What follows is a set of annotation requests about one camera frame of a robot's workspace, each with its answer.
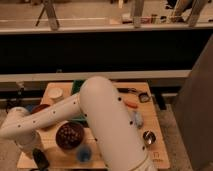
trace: black wall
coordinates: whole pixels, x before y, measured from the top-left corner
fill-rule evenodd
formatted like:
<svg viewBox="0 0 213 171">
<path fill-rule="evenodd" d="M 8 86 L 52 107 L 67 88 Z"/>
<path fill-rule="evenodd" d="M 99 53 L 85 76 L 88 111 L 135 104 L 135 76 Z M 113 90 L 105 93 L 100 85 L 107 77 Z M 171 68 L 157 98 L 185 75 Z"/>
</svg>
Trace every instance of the black wall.
<svg viewBox="0 0 213 171">
<path fill-rule="evenodd" d="M 0 36 L 0 74 L 191 69 L 212 29 Z"/>
</svg>

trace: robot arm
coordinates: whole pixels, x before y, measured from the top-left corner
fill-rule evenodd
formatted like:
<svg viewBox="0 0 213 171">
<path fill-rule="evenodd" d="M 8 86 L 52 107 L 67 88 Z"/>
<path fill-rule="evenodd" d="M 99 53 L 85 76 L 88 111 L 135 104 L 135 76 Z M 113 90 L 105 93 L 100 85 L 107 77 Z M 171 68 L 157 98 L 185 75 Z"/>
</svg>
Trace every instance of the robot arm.
<svg viewBox="0 0 213 171">
<path fill-rule="evenodd" d="M 84 113 L 110 171 L 156 171 L 142 138 L 112 83 L 92 77 L 80 93 L 34 115 L 23 108 L 12 109 L 0 130 L 0 137 L 21 145 L 31 143 L 34 131 Z"/>
</svg>

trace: cup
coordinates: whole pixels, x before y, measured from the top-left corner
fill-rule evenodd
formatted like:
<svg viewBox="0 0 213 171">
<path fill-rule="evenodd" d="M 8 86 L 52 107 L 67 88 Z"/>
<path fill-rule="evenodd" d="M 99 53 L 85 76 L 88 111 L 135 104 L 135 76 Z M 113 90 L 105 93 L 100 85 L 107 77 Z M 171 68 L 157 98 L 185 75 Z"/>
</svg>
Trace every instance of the cup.
<svg viewBox="0 0 213 171">
<path fill-rule="evenodd" d="M 51 88 L 49 91 L 48 91 L 48 97 L 50 99 L 52 99 L 52 101 L 54 103 L 57 103 L 61 100 L 63 100 L 63 90 L 61 88 L 58 88 L 58 87 L 55 87 L 55 88 Z"/>
</svg>

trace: wooden table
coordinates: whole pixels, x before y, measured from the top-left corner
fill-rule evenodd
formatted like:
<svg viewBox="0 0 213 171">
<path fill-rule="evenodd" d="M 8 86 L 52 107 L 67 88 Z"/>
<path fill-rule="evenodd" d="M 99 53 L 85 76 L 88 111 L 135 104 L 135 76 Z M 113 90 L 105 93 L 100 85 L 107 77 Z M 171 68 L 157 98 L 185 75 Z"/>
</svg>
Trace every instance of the wooden table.
<svg viewBox="0 0 213 171">
<path fill-rule="evenodd" d="M 149 86 L 147 83 L 113 83 L 116 87 L 131 87 L 142 91 L 147 91 L 150 95 Z M 59 87 L 63 89 L 64 98 L 70 96 L 72 83 L 49 83 L 44 96 L 41 100 L 42 104 L 53 104 L 53 101 L 48 97 L 48 91 L 53 87 Z M 155 107 L 153 101 L 147 103 L 140 103 L 138 98 L 134 94 L 123 94 L 121 93 L 123 99 L 128 101 L 136 102 L 138 104 L 138 111 L 142 114 L 144 120 L 144 125 L 139 129 L 141 136 L 147 130 L 152 131 L 156 135 L 156 142 L 148 148 L 149 154 L 153 159 L 155 165 L 159 169 L 168 169 L 170 167 L 168 154 L 166 151 L 165 143 L 161 133 L 160 125 L 156 115 Z M 92 149 L 92 159 L 87 163 L 79 163 L 76 160 L 75 153 L 76 150 L 62 151 L 55 142 L 55 134 L 60 125 L 64 122 L 54 125 L 49 130 L 38 130 L 42 143 L 44 145 L 45 154 L 50 162 L 50 168 L 60 168 L 60 169 L 103 169 L 106 168 L 100 151 L 96 145 L 92 132 L 89 128 L 84 128 L 86 132 L 85 143 L 89 144 Z M 36 168 L 33 160 L 29 159 L 24 153 L 21 153 L 20 159 L 17 164 L 17 168 Z"/>
</svg>

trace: dark bowl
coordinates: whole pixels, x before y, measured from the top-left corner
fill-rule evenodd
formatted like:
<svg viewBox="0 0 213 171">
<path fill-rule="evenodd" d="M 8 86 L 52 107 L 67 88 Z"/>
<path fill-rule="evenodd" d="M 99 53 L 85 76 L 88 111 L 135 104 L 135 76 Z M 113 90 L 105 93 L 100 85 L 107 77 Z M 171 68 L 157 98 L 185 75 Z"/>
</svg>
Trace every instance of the dark bowl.
<svg viewBox="0 0 213 171">
<path fill-rule="evenodd" d="M 37 105 L 35 106 L 32 111 L 31 111 L 31 114 L 34 114 L 34 113 L 37 113 L 47 107 L 49 107 L 50 105 L 49 104 L 40 104 L 40 105 Z"/>
<path fill-rule="evenodd" d="M 84 138 L 84 127 L 78 122 L 63 124 L 56 133 L 56 144 L 65 150 L 71 150 L 81 144 Z"/>
</svg>

